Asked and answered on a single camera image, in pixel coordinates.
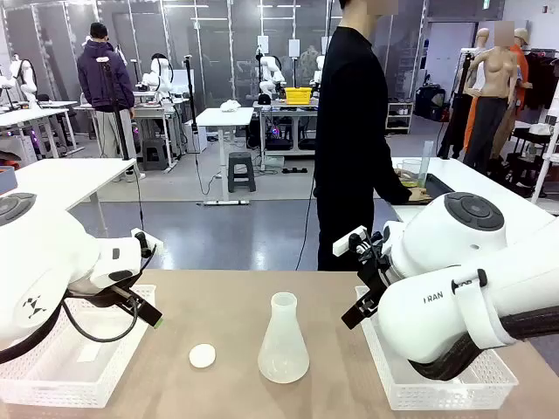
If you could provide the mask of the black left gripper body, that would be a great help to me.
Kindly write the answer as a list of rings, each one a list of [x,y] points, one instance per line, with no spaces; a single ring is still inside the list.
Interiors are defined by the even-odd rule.
[[[124,272],[113,272],[103,284],[95,284],[92,277],[81,279],[69,285],[69,297],[86,299],[94,306],[126,305],[136,294],[131,287],[142,273],[124,277]]]

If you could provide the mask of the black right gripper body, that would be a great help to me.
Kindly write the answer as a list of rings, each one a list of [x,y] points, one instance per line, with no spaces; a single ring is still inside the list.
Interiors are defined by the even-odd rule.
[[[364,306],[377,306],[390,285],[386,275],[390,263],[388,258],[382,255],[382,244],[382,234],[374,233],[357,246],[358,261],[362,264],[357,276],[369,288],[361,298]]]

